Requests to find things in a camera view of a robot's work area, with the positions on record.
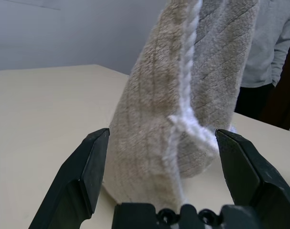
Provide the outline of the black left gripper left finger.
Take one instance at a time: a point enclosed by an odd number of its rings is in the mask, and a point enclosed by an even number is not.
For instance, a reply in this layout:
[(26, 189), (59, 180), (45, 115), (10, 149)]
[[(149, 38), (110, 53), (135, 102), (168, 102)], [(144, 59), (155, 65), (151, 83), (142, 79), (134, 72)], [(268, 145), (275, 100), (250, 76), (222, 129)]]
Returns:
[(95, 212), (110, 131), (86, 136), (58, 170), (31, 224), (31, 229), (78, 229)]

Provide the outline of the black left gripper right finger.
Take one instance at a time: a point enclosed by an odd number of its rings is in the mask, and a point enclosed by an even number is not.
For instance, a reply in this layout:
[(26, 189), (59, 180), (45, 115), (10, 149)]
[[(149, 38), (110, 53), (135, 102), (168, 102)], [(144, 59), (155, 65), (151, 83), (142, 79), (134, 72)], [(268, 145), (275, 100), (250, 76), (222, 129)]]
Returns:
[(252, 207), (266, 229), (290, 229), (290, 186), (249, 140), (215, 131), (222, 170), (233, 202)]

